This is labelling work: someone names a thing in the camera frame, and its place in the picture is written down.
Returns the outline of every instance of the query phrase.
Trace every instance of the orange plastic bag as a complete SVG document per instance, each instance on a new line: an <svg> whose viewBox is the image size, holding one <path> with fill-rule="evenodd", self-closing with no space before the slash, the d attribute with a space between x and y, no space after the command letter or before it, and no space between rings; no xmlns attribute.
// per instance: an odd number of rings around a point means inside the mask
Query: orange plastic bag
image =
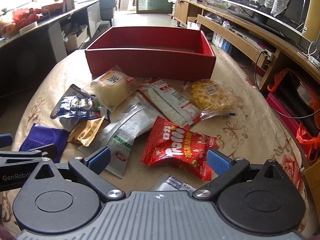
<svg viewBox="0 0 320 240"><path fill-rule="evenodd" d="M301 82L304 84L304 86L307 88L308 93L311 97L312 101L312 109L314 111L317 111L320 109L320 97L313 91L313 89L308 85L308 82L304 82L303 76L290 68L285 68L281 72L275 75L275 83L268 85L268 90L270 92L275 92L277 87L279 86L282 79L287 75L288 72L292 72L295 76L297 76ZM316 126L320 129L320 113L314 115L314 120L316 123ZM303 126L302 123L300 123L300 126L297 130L296 138L299 141L301 145L304 145L307 148L307 159L308 161L312 162L315 161L318 158L318 154L320 151L320 133L318 134L318 137L313 137L307 129Z"/></svg>

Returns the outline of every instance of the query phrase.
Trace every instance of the barcode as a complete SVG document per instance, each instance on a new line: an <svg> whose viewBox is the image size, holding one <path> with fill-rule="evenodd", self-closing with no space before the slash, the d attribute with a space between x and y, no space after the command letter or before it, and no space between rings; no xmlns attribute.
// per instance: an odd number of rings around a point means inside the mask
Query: barcode
<svg viewBox="0 0 320 240"><path fill-rule="evenodd" d="M136 106L142 106L140 102L135 103L134 105L127 105L122 111L123 114L130 113Z"/></svg>
<svg viewBox="0 0 320 240"><path fill-rule="evenodd" d="M205 86L204 89L207 90L209 95L214 95L217 93L217 90L213 86Z"/></svg>
<svg viewBox="0 0 320 240"><path fill-rule="evenodd" d="M172 95L177 98L181 103L186 103L188 102L188 100L186 100L186 98L184 96L182 96L180 93L178 93L177 91L173 92Z"/></svg>

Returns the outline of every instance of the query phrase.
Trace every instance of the metal screw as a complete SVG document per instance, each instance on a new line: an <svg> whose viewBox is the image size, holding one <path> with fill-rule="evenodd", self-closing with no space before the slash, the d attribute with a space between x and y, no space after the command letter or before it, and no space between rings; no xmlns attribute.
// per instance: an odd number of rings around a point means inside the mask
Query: metal screw
<svg viewBox="0 0 320 240"><path fill-rule="evenodd" d="M107 196L111 198L120 197L122 194L123 194L122 191L119 189L111 189L107 192Z"/></svg>
<svg viewBox="0 0 320 240"><path fill-rule="evenodd" d="M198 189L195 191L195 195L197 197L209 197L210 196L210 191L207 189Z"/></svg>

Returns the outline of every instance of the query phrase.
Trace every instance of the red trolli bag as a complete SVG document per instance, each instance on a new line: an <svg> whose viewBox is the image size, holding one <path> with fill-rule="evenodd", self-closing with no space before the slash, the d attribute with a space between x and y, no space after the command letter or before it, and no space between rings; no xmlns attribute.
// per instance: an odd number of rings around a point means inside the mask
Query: red trolli bag
<svg viewBox="0 0 320 240"><path fill-rule="evenodd" d="M216 147L217 138L191 132L157 117L148 137L141 161L148 166L169 165L186 170L202 180L211 180L207 150Z"/></svg>

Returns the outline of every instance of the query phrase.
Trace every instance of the purple wrapper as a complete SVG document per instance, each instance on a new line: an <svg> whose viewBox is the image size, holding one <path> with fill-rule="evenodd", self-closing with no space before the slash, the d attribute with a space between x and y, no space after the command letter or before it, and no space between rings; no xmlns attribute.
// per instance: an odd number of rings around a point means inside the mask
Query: purple wrapper
<svg viewBox="0 0 320 240"><path fill-rule="evenodd" d="M54 143L57 147L57 156L53 162L58 163L67 144L68 137L69 132L66 130L49 128L34 123L28 136L21 144L19 151L26 152L33 148Z"/></svg>

